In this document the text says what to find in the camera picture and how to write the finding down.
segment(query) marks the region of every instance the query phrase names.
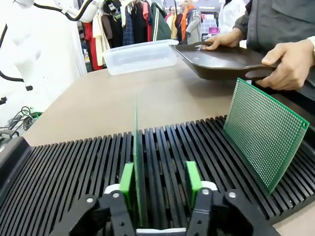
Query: green circuit board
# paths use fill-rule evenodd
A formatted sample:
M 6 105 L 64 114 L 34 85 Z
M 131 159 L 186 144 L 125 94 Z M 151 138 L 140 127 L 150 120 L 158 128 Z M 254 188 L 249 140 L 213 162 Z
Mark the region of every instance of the green circuit board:
M 238 79 L 223 129 L 271 194 L 295 156 L 308 126 L 291 109 Z

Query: table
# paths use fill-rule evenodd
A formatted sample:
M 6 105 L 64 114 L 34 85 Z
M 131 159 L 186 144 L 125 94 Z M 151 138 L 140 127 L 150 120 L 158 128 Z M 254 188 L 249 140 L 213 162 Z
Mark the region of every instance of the table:
M 24 135 L 30 145 L 103 136 L 226 115 L 235 82 L 198 78 L 182 61 L 173 67 L 111 76 L 84 75 Z M 275 225 L 283 236 L 315 235 L 315 203 Z

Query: frying pan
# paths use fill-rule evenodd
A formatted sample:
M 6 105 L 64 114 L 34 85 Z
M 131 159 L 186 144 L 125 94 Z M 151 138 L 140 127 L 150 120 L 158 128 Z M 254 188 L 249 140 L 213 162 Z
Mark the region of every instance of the frying pan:
M 261 80 L 277 68 L 276 64 L 261 64 L 264 56 L 245 48 L 219 46 L 214 51 L 203 49 L 211 42 L 190 45 L 170 45 L 173 51 L 202 79 L 205 80 Z

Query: clear plastic box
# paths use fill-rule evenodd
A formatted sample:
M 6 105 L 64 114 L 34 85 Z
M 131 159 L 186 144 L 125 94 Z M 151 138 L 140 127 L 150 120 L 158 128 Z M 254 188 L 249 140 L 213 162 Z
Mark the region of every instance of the clear plastic box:
M 169 45 L 178 41 L 168 39 L 113 48 L 104 52 L 106 66 L 111 75 L 172 66 L 176 55 Z

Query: cable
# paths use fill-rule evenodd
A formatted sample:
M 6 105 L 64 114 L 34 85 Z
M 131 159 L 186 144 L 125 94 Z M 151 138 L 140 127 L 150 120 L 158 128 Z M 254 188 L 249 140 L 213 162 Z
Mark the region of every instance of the cable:
M 0 127 L 0 129 L 9 129 L 13 130 L 15 126 L 22 121 L 22 123 L 15 129 L 17 130 L 23 126 L 23 129 L 27 131 L 34 122 L 41 116 L 42 112 L 31 112 L 31 109 L 27 106 L 21 108 L 21 110 L 9 121 L 9 126 L 7 127 Z
M 7 26 L 7 24 L 5 24 L 4 30 L 3 30 L 2 34 L 1 34 L 1 38 L 0 38 L 0 48 L 1 48 L 1 46 L 2 46 L 3 39 L 4 39 L 4 36 L 5 36 L 5 33 L 6 33 L 7 29 L 8 29 L 8 26 Z M 8 81 L 24 82 L 23 79 L 12 78 L 12 77 L 9 77 L 9 76 L 4 75 L 4 74 L 1 72 L 1 70 L 0 70 L 0 76 L 1 76 L 2 78 L 4 78 L 5 80 L 8 80 Z
M 85 10 L 87 9 L 87 7 L 89 6 L 89 4 L 92 2 L 93 0 L 88 0 L 84 6 L 82 7 L 80 13 L 76 16 L 76 17 L 71 17 L 68 13 L 65 13 L 64 15 L 71 21 L 79 21 L 80 18 L 83 16 Z M 43 5 L 39 5 L 37 3 L 34 2 L 34 6 L 38 7 L 38 8 L 42 8 L 42 9 L 47 9 L 47 10 L 53 10 L 53 11 L 58 11 L 62 13 L 62 9 L 59 9 L 57 7 L 52 7 L 52 6 L 43 6 Z

